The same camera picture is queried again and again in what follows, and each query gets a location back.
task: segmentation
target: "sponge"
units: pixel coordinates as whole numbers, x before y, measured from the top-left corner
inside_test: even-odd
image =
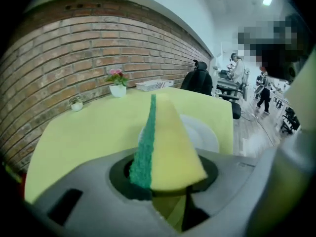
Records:
[[[165,94],[152,95],[151,108],[130,180],[157,192],[182,190],[207,177],[184,125]]]

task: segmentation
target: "potted plant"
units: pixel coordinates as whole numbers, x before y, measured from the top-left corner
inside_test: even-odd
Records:
[[[75,96],[69,99],[69,105],[71,106],[71,109],[73,109],[75,112],[78,112],[83,107],[83,100],[80,96]]]
[[[114,85],[110,86],[110,91],[115,97],[122,97],[126,95],[126,83],[127,77],[123,75],[121,69],[111,69],[109,71],[110,76],[106,81],[112,81]]]

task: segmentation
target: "yellow-green tabletop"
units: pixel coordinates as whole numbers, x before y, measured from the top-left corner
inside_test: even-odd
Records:
[[[179,114],[200,119],[214,131],[220,153],[233,153],[233,115],[228,101],[171,87],[150,92],[130,89],[122,98],[103,97],[48,124],[29,166],[25,199],[34,202],[81,163],[137,147],[153,93],[168,94]]]

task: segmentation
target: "white flower pot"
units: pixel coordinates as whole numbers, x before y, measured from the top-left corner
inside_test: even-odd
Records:
[[[126,95],[126,86],[121,85],[113,85],[110,86],[110,91],[115,97],[123,97]]]
[[[71,105],[71,109],[73,109],[75,112],[80,111],[83,108],[83,103],[75,103]]]

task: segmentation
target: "chair headrest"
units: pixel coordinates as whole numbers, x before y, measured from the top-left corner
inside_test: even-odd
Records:
[[[195,63],[195,70],[201,70],[201,71],[206,71],[207,69],[207,64],[203,61],[197,61],[193,60]]]

